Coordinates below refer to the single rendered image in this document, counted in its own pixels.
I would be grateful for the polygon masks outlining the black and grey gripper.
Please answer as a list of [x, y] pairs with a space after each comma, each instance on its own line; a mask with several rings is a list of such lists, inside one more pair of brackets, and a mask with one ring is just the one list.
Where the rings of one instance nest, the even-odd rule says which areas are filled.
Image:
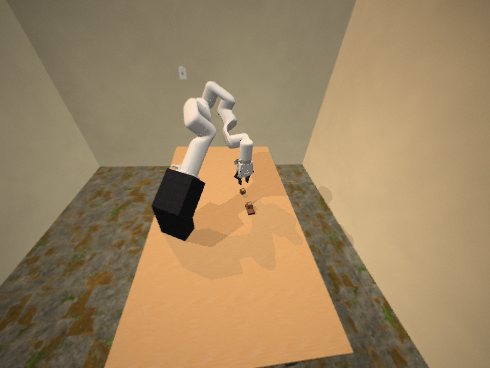
[[249, 182], [250, 176], [254, 173], [253, 171], [253, 161], [250, 164], [242, 164], [238, 162], [236, 174], [234, 178], [238, 179], [238, 183], [242, 185], [242, 178], [245, 177], [245, 181]]

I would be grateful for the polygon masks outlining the brown wooden tray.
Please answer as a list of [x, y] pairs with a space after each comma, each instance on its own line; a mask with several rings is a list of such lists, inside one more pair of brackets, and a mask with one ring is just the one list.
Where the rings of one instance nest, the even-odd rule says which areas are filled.
[[246, 211], [247, 211], [248, 215], [253, 215], [253, 214], [255, 214], [255, 211], [254, 211], [254, 208], [253, 208], [253, 207], [252, 207], [251, 209], [247, 209], [247, 206], [246, 206], [246, 204], [245, 204], [245, 208], [246, 208]]

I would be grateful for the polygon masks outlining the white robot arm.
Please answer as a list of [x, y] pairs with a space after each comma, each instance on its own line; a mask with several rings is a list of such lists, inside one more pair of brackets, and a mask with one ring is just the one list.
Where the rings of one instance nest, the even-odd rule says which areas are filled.
[[[228, 134], [228, 131], [237, 124], [237, 119], [232, 112], [235, 99], [216, 83], [207, 82], [202, 98], [189, 99], [183, 109], [185, 126], [198, 137], [191, 141], [182, 164], [179, 166], [172, 165], [176, 171], [195, 176], [199, 180], [200, 178], [197, 176], [208, 148], [216, 135], [216, 129], [210, 123], [210, 109], [214, 106], [217, 96], [221, 98], [217, 111], [223, 124], [226, 124], [222, 131], [223, 139], [230, 149], [240, 147], [239, 159], [235, 160], [234, 164], [237, 165], [238, 162], [250, 164], [252, 161], [253, 141], [250, 140], [249, 136], [246, 133], [231, 136]], [[199, 112], [197, 112], [197, 107]]]

